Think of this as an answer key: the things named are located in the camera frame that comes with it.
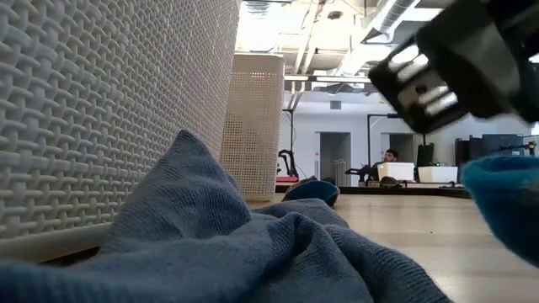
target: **doorway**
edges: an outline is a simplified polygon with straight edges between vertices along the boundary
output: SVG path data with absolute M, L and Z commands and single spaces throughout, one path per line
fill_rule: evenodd
M 338 186 L 350 186 L 350 133 L 320 132 L 320 179 L 331 178 Z
M 415 163 L 413 134 L 389 134 L 389 148 L 398 152 L 399 162 Z

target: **blue sweater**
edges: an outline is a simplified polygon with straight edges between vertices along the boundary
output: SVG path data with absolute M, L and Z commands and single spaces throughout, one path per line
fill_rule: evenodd
M 70 268 L 0 264 L 1 302 L 447 302 L 425 271 L 320 199 L 249 211 L 182 131 L 99 254 Z

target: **white box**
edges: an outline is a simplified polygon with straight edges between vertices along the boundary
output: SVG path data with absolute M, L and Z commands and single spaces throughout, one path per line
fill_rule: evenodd
M 378 165 L 378 178 L 392 177 L 396 180 L 414 180 L 414 164 L 403 162 L 384 162 Z
M 420 167 L 419 181 L 421 183 L 449 183 L 456 182 L 458 167 Z

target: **man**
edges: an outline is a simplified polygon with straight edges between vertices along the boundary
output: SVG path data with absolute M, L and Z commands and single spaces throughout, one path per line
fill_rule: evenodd
M 396 162 L 398 159 L 398 152 L 393 149 L 388 149 L 386 153 L 384 154 L 383 162 L 376 162 L 372 164 L 371 168 L 371 176 L 374 181 L 380 181 L 380 178 L 378 177 L 378 165 L 384 163 L 384 162 Z

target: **light wood floor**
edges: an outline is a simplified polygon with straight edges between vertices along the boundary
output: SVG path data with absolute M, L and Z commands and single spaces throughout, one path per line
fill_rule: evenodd
M 354 231 L 421 264 L 455 302 L 539 302 L 539 269 L 492 236 L 471 200 L 341 195 L 335 210 Z

